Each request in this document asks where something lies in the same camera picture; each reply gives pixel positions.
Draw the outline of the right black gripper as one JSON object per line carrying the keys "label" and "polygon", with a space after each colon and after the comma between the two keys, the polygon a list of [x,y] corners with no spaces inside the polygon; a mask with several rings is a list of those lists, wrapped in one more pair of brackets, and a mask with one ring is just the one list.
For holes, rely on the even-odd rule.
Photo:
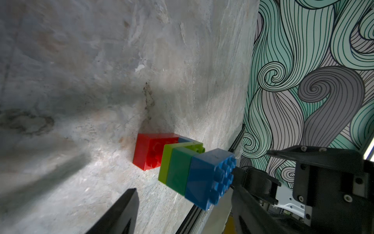
{"label": "right black gripper", "polygon": [[[374,163],[358,151],[293,146],[269,156],[296,162],[293,198],[305,206],[305,223],[319,234],[374,232]],[[277,205],[281,183],[248,166],[232,170],[232,189],[242,186],[257,200]]]}

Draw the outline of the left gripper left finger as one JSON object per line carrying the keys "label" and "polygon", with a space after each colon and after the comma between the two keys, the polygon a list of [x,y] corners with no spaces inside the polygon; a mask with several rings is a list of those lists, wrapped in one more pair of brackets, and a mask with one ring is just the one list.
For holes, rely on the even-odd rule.
{"label": "left gripper left finger", "polygon": [[138,208],[137,190],[128,189],[86,234],[133,234]]}

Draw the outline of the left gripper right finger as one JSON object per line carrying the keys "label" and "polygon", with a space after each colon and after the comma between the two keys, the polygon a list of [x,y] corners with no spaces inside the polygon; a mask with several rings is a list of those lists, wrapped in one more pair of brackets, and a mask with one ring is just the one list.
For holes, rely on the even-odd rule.
{"label": "left gripper right finger", "polygon": [[235,187],[231,199],[236,231],[239,234],[290,234],[243,187]]}

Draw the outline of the dark blue lego brick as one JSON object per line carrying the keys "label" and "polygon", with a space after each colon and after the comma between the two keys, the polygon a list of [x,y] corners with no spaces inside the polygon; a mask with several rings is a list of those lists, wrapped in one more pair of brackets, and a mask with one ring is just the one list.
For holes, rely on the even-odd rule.
{"label": "dark blue lego brick", "polygon": [[233,182],[236,162],[232,152],[219,148],[194,156],[185,198],[205,211],[217,205]]}

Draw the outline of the red lego brick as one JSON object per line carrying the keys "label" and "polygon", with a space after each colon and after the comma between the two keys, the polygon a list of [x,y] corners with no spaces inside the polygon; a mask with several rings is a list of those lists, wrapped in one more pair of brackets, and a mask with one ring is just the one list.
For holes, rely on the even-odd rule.
{"label": "red lego brick", "polygon": [[174,133],[137,135],[132,163],[143,171],[161,165],[164,146],[178,143],[179,136]]}

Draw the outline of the small dark green lego brick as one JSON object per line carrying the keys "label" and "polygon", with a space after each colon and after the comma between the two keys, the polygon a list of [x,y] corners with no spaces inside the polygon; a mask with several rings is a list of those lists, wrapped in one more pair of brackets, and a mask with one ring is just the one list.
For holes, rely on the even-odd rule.
{"label": "small dark green lego brick", "polygon": [[172,150],[166,185],[184,196],[189,177],[191,160],[200,154],[199,149],[177,147]]}

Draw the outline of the small light blue lego brick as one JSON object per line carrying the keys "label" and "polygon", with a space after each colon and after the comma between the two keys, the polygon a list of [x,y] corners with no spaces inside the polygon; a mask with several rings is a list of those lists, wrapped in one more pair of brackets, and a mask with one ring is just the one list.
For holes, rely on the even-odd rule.
{"label": "small light blue lego brick", "polygon": [[178,138],[178,142],[179,142],[179,143],[194,142],[194,140],[193,140],[193,139],[190,139],[190,138],[188,138],[188,137],[180,136],[180,137]]}

